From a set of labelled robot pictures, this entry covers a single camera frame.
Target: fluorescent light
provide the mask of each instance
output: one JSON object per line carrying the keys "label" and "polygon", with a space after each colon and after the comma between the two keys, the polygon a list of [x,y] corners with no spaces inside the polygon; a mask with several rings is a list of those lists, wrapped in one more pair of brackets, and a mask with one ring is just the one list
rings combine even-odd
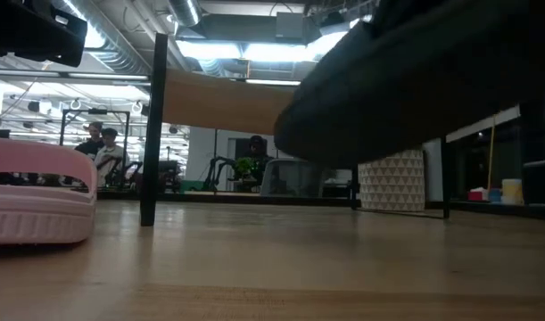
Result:
{"label": "fluorescent light", "polygon": [[74,119],[74,115],[72,115],[70,113],[66,117],[68,117],[69,119],[72,119],[72,121],[81,121],[83,123],[87,122],[87,119],[85,119],[83,117],[80,117],[80,116],[76,116],[76,118]]}
{"label": "fluorescent light", "polygon": [[272,86],[298,86],[300,81],[287,81],[287,80],[261,80],[261,79],[246,79],[249,84],[257,85],[272,85]]}
{"label": "fluorescent light", "polygon": [[54,71],[1,70],[0,69],[0,76],[58,78],[60,77],[60,74]]}
{"label": "fluorescent light", "polygon": [[302,62],[312,58],[304,45],[251,44],[244,52],[244,59],[255,62]]}
{"label": "fluorescent light", "polygon": [[350,29],[355,27],[355,25],[358,24],[358,22],[359,22],[359,18],[350,21]]}
{"label": "fluorescent light", "polygon": [[238,50],[236,44],[177,41],[177,45],[185,57],[200,60],[239,59],[241,57],[240,50]]}
{"label": "fluorescent light", "polygon": [[327,54],[332,48],[337,45],[337,43],[342,40],[343,36],[347,34],[347,31],[345,32],[335,32],[333,34],[325,35],[323,37],[320,37],[313,43],[310,43],[308,47],[306,48],[309,55],[315,56],[315,55],[325,55]]}
{"label": "fluorescent light", "polygon": [[119,98],[124,100],[148,101],[149,97],[134,86],[71,85],[72,88],[96,98]]}
{"label": "fluorescent light", "polygon": [[69,8],[74,12],[78,18],[88,21],[87,24],[87,34],[86,34],[86,43],[84,44],[85,48],[101,48],[105,45],[105,39],[100,35],[99,32],[92,26],[89,21],[89,17],[85,17],[78,8],[72,4],[70,0],[64,0],[64,3],[69,6]]}
{"label": "fluorescent light", "polygon": [[118,75],[118,74],[94,74],[94,73],[82,73],[82,72],[71,72],[69,76],[72,78],[85,78],[85,79],[109,79],[109,80],[149,80],[147,76],[140,75]]}

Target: person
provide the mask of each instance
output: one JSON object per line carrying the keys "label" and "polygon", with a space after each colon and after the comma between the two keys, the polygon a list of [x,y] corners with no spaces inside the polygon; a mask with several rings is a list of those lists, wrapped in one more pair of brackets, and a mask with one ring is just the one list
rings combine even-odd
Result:
{"label": "person", "polygon": [[248,146],[249,150],[244,157],[253,159],[255,164],[251,171],[252,177],[256,179],[256,185],[262,185],[266,164],[272,160],[272,157],[266,153],[266,141],[262,136],[252,136]]}
{"label": "person", "polygon": [[111,172],[116,164],[116,160],[122,160],[123,154],[126,155],[126,161],[129,155],[123,150],[123,147],[115,144],[118,131],[113,128],[106,128],[102,131],[103,148],[95,156],[94,164],[97,166],[98,186],[106,184],[105,178]]}
{"label": "person", "polygon": [[102,132],[102,123],[99,121],[90,123],[90,125],[87,127],[87,131],[90,134],[90,138],[88,138],[84,143],[76,146],[75,150],[84,153],[93,161],[95,160],[97,152],[103,148],[103,139],[100,137],[100,133]]}
{"label": "person", "polygon": [[248,143],[249,150],[243,157],[249,157],[257,160],[266,160],[270,157],[266,154],[266,143],[262,136],[252,136]]}

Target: black cushion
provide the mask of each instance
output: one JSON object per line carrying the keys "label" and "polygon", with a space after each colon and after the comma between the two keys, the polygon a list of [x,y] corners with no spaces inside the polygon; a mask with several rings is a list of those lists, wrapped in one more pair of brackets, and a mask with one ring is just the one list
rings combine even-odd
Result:
{"label": "black cushion", "polygon": [[452,0],[399,26],[359,23],[297,88],[277,147],[351,167],[539,95],[545,11],[529,18],[527,0]]}

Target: green plant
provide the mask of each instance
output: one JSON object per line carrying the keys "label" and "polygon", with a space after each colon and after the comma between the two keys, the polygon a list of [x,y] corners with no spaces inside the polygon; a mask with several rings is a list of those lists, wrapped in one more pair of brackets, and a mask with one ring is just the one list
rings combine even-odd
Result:
{"label": "green plant", "polygon": [[235,172],[239,177],[248,176],[254,166],[254,160],[250,157],[243,157],[236,160]]}

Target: blue object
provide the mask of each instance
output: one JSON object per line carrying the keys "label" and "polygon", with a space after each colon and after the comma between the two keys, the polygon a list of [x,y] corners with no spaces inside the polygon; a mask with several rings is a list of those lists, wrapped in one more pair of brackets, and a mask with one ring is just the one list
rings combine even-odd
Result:
{"label": "blue object", "polygon": [[502,191],[499,188],[492,188],[488,192],[488,200],[490,202],[502,202]]}

